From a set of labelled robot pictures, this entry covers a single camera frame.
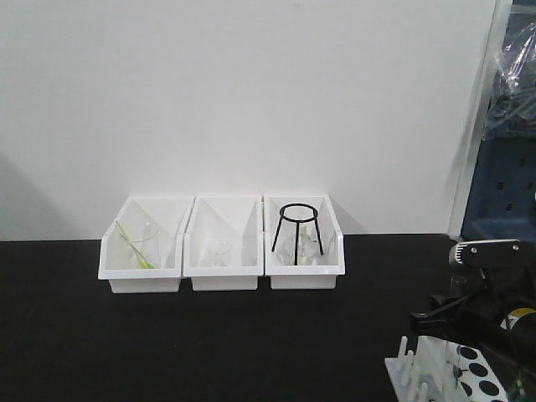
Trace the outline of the black gripper with screws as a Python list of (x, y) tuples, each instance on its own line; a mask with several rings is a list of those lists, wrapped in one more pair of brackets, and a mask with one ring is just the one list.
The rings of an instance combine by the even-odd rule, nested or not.
[(412, 312), (410, 327), (472, 348), (535, 338), (535, 247), (516, 239), (461, 242), (449, 264), (477, 276), (462, 296), (431, 295), (430, 312)]

